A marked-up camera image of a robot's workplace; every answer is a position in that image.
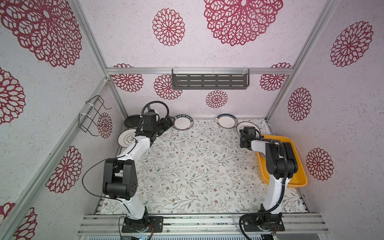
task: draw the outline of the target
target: patterned wall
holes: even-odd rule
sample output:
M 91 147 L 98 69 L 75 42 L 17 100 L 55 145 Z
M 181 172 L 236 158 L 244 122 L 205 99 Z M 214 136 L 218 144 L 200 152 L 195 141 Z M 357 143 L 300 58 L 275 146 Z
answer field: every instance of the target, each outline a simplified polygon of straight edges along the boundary
M 99 199 L 83 189 L 81 178 L 95 163 L 115 154 L 116 140 L 124 129 L 110 89 L 106 88 L 101 96 L 104 105 L 111 109 L 101 108 L 101 115 L 95 118 L 95 122 L 104 124 L 91 125 L 90 132 L 97 136 L 83 131 L 77 134 L 16 231 L 15 239 L 74 239 L 83 216 L 95 210 Z M 95 111 L 90 112 L 92 117 L 95 114 Z M 84 179 L 85 186 L 94 194 L 101 193 L 103 166 L 94 167 Z M 13 203 L 1 206 L 3 215 L 0 217 L 3 218 L 12 206 Z
M 384 234 L 383 11 L 342 1 L 270 122 L 305 160 L 302 191 L 333 239 Z
M 0 0 L 0 17 L 1 223 L 102 75 L 66 1 Z M 57 169 L 72 177 L 63 185 L 53 177 L 53 192 L 73 189 L 84 165 L 75 148 Z M 15 238 L 33 237 L 42 212 L 33 205 Z
M 110 67 L 291 67 L 324 2 L 80 0 Z M 169 75 L 113 78 L 130 114 L 165 99 L 176 114 L 195 118 L 264 117 L 285 80 L 252 75 L 247 90 L 213 92 L 172 90 Z

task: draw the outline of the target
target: plate rim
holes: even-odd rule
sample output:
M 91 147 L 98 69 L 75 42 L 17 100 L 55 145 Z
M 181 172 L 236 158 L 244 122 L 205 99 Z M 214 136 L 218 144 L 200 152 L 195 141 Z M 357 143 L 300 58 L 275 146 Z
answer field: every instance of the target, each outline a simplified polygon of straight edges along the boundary
M 257 126 L 256 124 L 254 124 L 253 122 L 249 122 L 249 123 L 252 123 L 253 125 L 255 125 L 256 127 L 257 127 L 257 129 L 259 129 L 259 131 L 260 131 L 260 133 L 261 133 L 261 129 L 260 129 L 260 127 L 259 126 Z
M 187 118 L 189 121 L 190 121 L 190 124 L 189 124 L 189 127 L 185 128 L 185 129 L 180 129 L 180 128 L 177 128 L 175 126 L 175 124 L 172 125 L 172 127 L 178 131 L 186 131 L 188 129 L 190 129 L 192 126 L 193 126 L 193 118 L 187 114 L 179 114 L 179 115 L 176 115 L 175 116 L 175 121 L 178 119 L 178 118 Z
M 221 117 L 224 117 L 224 116 L 229 116 L 229 117 L 231 117 L 231 118 L 233 118 L 234 120 L 235 120 L 235 125 L 233 126 L 233 127 L 223 127 L 223 126 L 221 126 L 220 124 L 219 124 L 219 119 L 220 118 L 218 118 L 220 115 L 223 115 L 223 116 L 221 116 Z M 221 128 L 224 128 L 224 129 L 233 129 L 233 128 L 235 128 L 235 127 L 237 127 L 237 125 L 238 125 L 238 119 L 237 119 L 237 117 L 235 117 L 233 114 L 230 114 L 230 113 L 220 113 L 219 115 L 217 115 L 216 117 L 215 117 L 215 122 L 216 122 L 216 124 L 219 126 L 219 127 L 221 127 Z
M 120 136 L 122 136 L 123 133 L 125 133 L 125 132 L 127 132 L 127 131 L 132 131 L 132 130 L 134 130 L 132 133 L 135 133 L 135 132 L 136 132 L 136 129 L 135 129 L 135 128 L 131 128 L 131 129 L 127 129 L 127 130 L 123 131 L 123 132 L 119 135 L 119 137 L 118 137 L 118 144 L 119 144 L 120 147 L 126 147 L 126 146 L 122 146 L 122 145 L 120 144 L 120 142 L 119 142 L 119 138 L 120 138 Z

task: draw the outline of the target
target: leaf pattern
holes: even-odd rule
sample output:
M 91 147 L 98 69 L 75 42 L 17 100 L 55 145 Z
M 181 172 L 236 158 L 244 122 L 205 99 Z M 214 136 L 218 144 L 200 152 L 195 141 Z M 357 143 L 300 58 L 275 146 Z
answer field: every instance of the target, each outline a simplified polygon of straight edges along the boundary
M 244 121 L 270 134 L 264 120 Z M 136 162 L 136 171 L 136 194 L 150 214 L 255 212 L 268 190 L 255 152 L 240 148 L 236 129 L 214 120 L 195 120 L 187 131 L 170 128 Z M 283 212 L 306 212 L 295 189 L 287 188 L 283 204 Z M 122 209 L 105 199 L 100 214 Z

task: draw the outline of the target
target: blue-rimmed plate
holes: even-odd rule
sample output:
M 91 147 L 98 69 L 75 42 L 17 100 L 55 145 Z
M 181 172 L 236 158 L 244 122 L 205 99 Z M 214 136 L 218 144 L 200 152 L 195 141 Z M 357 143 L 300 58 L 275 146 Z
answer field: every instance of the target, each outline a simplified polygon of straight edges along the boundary
M 185 131 L 193 126 L 193 119 L 185 114 L 175 116 L 175 123 L 173 128 L 179 131 Z
M 222 128 L 231 129 L 237 126 L 237 118 L 229 113 L 222 113 L 217 115 L 215 119 L 217 125 Z

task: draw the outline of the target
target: robotic arm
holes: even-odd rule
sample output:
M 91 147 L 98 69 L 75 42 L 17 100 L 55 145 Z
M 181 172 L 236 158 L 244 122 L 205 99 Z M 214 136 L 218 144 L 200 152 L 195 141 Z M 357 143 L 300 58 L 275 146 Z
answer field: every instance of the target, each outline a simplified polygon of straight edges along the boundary
M 256 136 L 254 127 L 244 127 L 240 133 L 240 147 L 265 154 L 266 168 L 270 174 L 268 192 L 259 213 L 245 214 L 240 218 L 240 229 L 243 232 L 241 224 L 244 220 L 246 221 L 244 228 L 248 232 L 258 230 L 247 227 L 252 224 L 263 231 L 275 231 L 276 229 L 284 231 L 281 220 L 283 210 L 281 201 L 289 181 L 298 171 L 297 161 L 289 142 L 264 139 L 259 132 L 258 134 L 259 138 Z
M 108 159 L 104 164 L 103 193 L 113 199 L 119 200 L 127 209 L 127 218 L 132 229 L 138 232 L 147 230 L 149 216 L 147 208 L 140 203 L 135 195 L 137 190 L 137 175 L 135 161 L 153 144 L 157 136 L 160 136 L 174 124 L 173 119 L 167 115 L 156 120 L 158 114 L 155 110 L 142 115 L 142 130 L 139 124 L 135 143 L 132 143 L 122 154 L 116 158 Z M 116 176 L 123 170 L 123 176 Z

